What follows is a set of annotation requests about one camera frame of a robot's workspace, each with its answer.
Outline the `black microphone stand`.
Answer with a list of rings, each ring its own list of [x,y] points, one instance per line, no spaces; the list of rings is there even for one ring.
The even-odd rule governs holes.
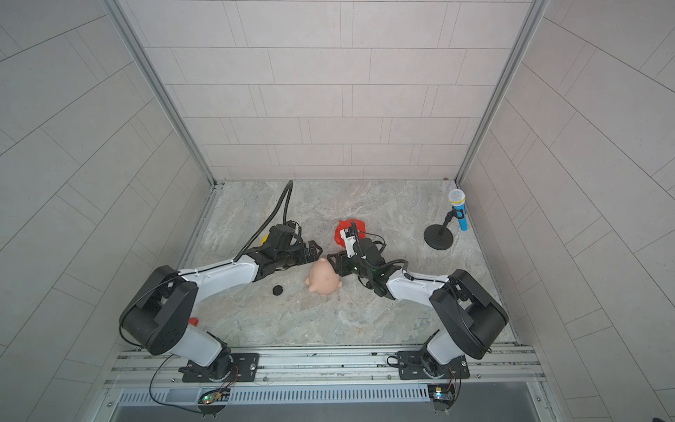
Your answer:
[[[432,224],[425,229],[424,240],[425,243],[432,249],[437,251],[446,251],[450,249],[454,243],[454,235],[448,228],[451,221],[456,218],[454,210],[446,214],[442,224]]]

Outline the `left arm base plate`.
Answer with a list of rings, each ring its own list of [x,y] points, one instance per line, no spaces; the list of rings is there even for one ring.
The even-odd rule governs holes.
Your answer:
[[[259,353],[229,353],[218,357],[208,367],[190,360],[179,368],[183,383],[249,383],[255,380],[258,371]]]

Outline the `blue toy microphone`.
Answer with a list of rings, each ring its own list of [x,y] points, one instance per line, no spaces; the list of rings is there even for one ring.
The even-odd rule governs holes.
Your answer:
[[[458,220],[461,231],[467,231],[469,225],[467,223],[466,218],[466,209],[465,209],[466,195],[464,191],[455,188],[449,192],[448,199],[453,207],[452,213]]]

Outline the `left controller board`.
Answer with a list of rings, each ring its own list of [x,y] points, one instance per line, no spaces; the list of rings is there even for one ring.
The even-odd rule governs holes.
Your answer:
[[[230,388],[209,390],[198,399],[197,406],[202,417],[213,416],[222,411],[230,400]]]

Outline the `right controller board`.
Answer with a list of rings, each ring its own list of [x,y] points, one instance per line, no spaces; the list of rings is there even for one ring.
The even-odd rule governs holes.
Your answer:
[[[428,395],[436,413],[449,411],[456,401],[456,388],[453,383],[448,384],[428,384]]]

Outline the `red piggy bank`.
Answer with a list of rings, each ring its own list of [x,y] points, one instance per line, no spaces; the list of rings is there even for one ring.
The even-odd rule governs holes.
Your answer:
[[[339,225],[335,230],[334,240],[342,248],[346,248],[346,242],[343,237],[343,234],[345,233],[346,230],[351,230],[353,224],[355,225],[356,230],[358,230],[360,239],[366,236],[366,225],[363,221],[358,219],[349,219],[346,221],[340,221]]]

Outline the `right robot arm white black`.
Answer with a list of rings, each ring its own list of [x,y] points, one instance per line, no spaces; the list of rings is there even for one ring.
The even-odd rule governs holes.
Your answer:
[[[416,274],[408,270],[407,260],[385,260],[382,242],[350,238],[345,244],[344,251],[327,256],[338,275],[357,276],[380,297],[428,306],[443,324],[416,358],[404,362],[407,367],[421,367],[428,376],[439,378],[462,356],[481,360],[509,322],[499,302],[465,270],[444,276]]]

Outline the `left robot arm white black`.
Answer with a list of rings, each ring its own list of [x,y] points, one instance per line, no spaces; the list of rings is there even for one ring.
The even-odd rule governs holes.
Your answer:
[[[294,221],[270,228],[261,246],[242,250],[217,264],[195,269],[156,268],[122,311],[119,327],[152,355],[171,353],[188,360],[184,370],[205,371],[220,380],[230,371],[227,343],[189,323],[195,304],[240,285],[261,281],[291,267],[317,262],[323,249],[302,239]]]

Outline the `aluminium rail frame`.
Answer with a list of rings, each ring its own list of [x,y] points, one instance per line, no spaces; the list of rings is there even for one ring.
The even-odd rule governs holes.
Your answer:
[[[131,420],[142,411],[168,420],[232,420],[239,408],[280,405],[373,404],[378,413],[412,404],[415,414],[433,410],[428,384],[453,383],[453,420],[557,421],[540,360],[530,346],[499,343],[481,360],[465,357],[469,379],[402,380],[386,360],[420,346],[237,347],[233,353],[259,353],[255,380],[249,383],[183,383],[187,361],[145,352],[116,358],[92,421]],[[209,390],[230,388],[230,400],[216,417],[202,417],[197,402]]]

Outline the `controller board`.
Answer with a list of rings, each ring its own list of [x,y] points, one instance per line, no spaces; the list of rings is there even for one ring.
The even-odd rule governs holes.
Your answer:
[[[453,383],[448,384],[428,384],[428,395],[436,413],[449,411],[456,401],[456,388]]]
[[[209,390],[198,399],[197,406],[202,417],[213,416],[222,411],[230,400],[230,388]]]

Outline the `pink piggy bank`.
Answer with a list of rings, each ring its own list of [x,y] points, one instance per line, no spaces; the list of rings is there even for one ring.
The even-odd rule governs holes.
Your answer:
[[[304,282],[309,292],[321,296],[331,295],[343,286],[340,276],[326,258],[320,258],[313,264]]]

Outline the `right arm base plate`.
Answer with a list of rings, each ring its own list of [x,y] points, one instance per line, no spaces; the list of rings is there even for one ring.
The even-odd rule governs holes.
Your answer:
[[[422,350],[399,351],[388,356],[386,362],[398,371],[402,380],[464,380],[470,378],[464,355],[446,364],[441,364],[430,353]]]

